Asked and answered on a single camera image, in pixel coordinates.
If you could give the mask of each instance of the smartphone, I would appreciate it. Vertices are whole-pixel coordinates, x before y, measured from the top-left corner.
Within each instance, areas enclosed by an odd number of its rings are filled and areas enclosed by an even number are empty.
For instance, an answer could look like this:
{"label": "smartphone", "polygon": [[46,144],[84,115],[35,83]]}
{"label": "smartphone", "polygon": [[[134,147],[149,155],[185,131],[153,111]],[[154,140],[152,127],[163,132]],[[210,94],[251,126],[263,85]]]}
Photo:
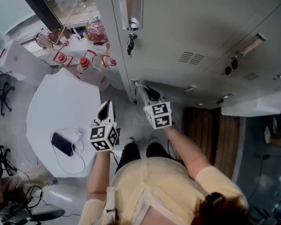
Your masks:
{"label": "smartphone", "polygon": [[73,155],[73,150],[75,150],[75,145],[72,145],[69,140],[58,133],[53,134],[51,144],[69,157]]}

